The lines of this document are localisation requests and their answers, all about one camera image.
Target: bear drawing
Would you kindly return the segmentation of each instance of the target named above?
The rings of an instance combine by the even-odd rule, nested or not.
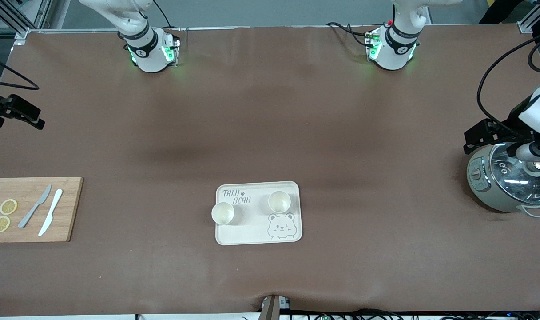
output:
[[[298,232],[296,225],[294,225],[294,214],[289,212],[286,215],[271,214],[268,217],[270,220],[270,226],[268,227],[268,235],[274,239],[285,239],[287,237],[294,238],[294,235]]]

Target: brown table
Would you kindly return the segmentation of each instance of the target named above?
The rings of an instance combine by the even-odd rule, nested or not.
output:
[[[0,177],[85,183],[71,242],[0,244],[0,316],[246,312],[268,294],[318,310],[540,309],[540,219],[477,202],[461,148],[481,76],[528,35],[427,27],[396,72],[329,28],[184,36],[180,66],[158,74],[116,34],[14,49],[41,90],[0,94],[47,125],[6,121]],[[499,118],[540,82],[529,50],[484,88]],[[218,245],[217,187],[276,180],[300,186],[302,239]]]

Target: white tray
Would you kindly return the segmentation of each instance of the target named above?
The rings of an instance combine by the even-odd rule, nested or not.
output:
[[[278,190],[292,199],[290,208],[282,214],[268,206],[268,197]],[[217,189],[215,204],[219,202],[228,202],[235,209],[233,222],[215,227],[220,245],[295,242],[302,237],[300,188],[296,182],[223,184]]]

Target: cutting board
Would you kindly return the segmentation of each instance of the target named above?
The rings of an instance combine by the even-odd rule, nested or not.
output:
[[[43,191],[52,184],[51,192],[23,229],[18,224],[39,200]],[[59,176],[48,178],[0,178],[0,205],[7,199],[18,202],[16,212],[8,215],[10,227],[0,233],[0,242],[65,242],[71,239],[71,231],[75,223],[75,214],[79,204],[79,196],[83,187],[83,179],[77,176]],[[51,202],[57,189],[63,189],[63,195],[53,211],[53,222],[49,229],[39,237],[43,222],[49,212]]]

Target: white cup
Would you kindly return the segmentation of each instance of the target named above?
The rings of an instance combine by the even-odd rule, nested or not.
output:
[[[284,191],[274,191],[268,197],[268,205],[275,213],[284,213],[290,209],[292,198]]]
[[[229,224],[234,219],[234,207],[228,202],[219,202],[211,210],[211,217],[218,224]]]

